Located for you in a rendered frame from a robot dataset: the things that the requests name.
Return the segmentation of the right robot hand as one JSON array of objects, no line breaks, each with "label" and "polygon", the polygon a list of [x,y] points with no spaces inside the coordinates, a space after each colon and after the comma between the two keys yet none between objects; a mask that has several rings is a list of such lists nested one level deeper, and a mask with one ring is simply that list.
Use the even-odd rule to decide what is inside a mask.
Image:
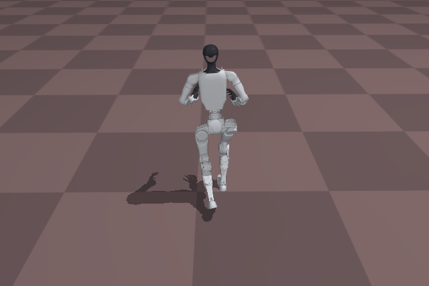
[{"label": "right robot hand", "polygon": [[230,94],[228,94],[228,95],[231,95],[230,96],[230,98],[232,99],[232,100],[235,100],[236,99],[236,97],[238,97],[238,96],[236,96],[236,94],[231,90],[231,89],[229,89],[229,88],[227,88],[227,93],[229,93],[230,92]]}]

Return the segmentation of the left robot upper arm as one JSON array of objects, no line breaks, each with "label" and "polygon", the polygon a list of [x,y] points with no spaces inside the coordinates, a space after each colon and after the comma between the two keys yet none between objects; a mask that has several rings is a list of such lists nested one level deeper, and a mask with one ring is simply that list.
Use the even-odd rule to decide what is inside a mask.
[{"label": "left robot upper arm", "polygon": [[188,76],[186,83],[182,89],[181,97],[179,98],[179,101],[178,101],[180,104],[183,104],[184,106],[186,106],[190,102],[190,99],[188,98],[188,96],[194,87],[193,84],[196,84],[198,82],[198,75],[199,75],[199,72],[196,72],[196,73],[191,73]]}]

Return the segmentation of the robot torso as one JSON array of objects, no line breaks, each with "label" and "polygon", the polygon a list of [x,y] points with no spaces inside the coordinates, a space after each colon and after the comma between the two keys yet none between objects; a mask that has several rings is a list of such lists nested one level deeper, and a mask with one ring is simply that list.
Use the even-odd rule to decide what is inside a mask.
[{"label": "robot torso", "polygon": [[209,118],[206,120],[209,135],[225,133],[225,120],[220,110],[227,100],[227,76],[222,67],[217,69],[220,72],[205,74],[207,72],[201,70],[198,75],[200,99],[205,109],[209,111]]}]

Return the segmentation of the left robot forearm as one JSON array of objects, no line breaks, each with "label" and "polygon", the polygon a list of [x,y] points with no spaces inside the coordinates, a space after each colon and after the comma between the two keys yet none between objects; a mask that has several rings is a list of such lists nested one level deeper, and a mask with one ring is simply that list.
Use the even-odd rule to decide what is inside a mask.
[{"label": "left robot forearm", "polygon": [[192,95],[192,96],[189,96],[189,97],[188,97],[188,98],[190,99],[190,102],[188,103],[188,105],[189,105],[189,104],[192,104],[192,103],[194,103],[194,102],[196,102],[196,101],[198,100],[198,98],[197,98],[197,99],[195,99],[193,96],[194,96],[194,95]]}]

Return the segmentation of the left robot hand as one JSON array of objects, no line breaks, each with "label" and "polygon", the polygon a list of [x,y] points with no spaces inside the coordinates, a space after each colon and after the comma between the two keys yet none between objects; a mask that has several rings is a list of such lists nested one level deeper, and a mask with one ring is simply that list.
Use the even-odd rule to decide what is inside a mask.
[{"label": "left robot hand", "polygon": [[197,99],[198,98],[198,89],[199,89],[199,85],[197,84],[196,86],[195,86],[195,88],[194,88],[194,90],[193,90],[193,93],[191,94],[191,96],[192,95],[194,95],[193,97],[195,98],[195,99]]}]

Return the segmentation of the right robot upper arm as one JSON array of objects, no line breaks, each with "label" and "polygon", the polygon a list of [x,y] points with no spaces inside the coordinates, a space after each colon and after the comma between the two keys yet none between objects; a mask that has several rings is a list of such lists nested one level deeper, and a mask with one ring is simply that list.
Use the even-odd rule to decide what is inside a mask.
[{"label": "right robot upper arm", "polygon": [[246,95],[243,85],[241,84],[241,81],[239,80],[238,76],[232,71],[225,71],[225,74],[227,76],[227,80],[233,82],[232,86],[238,94],[237,100],[239,101],[239,103],[243,104],[247,102],[249,100],[248,96]]}]

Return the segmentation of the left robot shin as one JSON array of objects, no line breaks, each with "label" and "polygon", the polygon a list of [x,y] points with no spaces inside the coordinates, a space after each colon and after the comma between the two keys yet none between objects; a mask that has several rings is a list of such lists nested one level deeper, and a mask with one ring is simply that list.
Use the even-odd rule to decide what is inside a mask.
[{"label": "left robot shin", "polygon": [[212,193],[212,176],[211,176],[211,172],[210,171],[204,171],[203,163],[202,162],[200,163],[200,168],[201,168],[201,173],[202,173],[203,184],[204,184],[204,187],[205,187],[206,192],[208,194],[208,200],[209,201],[211,199],[214,200],[213,193]]}]

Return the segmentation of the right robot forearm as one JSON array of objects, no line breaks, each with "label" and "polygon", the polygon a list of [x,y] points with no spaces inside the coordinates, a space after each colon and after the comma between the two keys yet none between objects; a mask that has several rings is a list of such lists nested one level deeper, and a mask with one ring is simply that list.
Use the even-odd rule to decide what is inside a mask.
[{"label": "right robot forearm", "polygon": [[[248,98],[249,98],[249,97],[248,97]],[[236,97],[236,99],[235,99],[235,100],[232,100],[232,99],[231,99],[231,102],[233,103],[233,105],[241,106],[241,105],[244,105],[245,103],[247,103],[248,101],[247,101],[247,102],[245,102],[245,103],[243,103],[243,104],[240,104],[240,103],[239,103],[239,101],[237,100],[237,97]]]}]

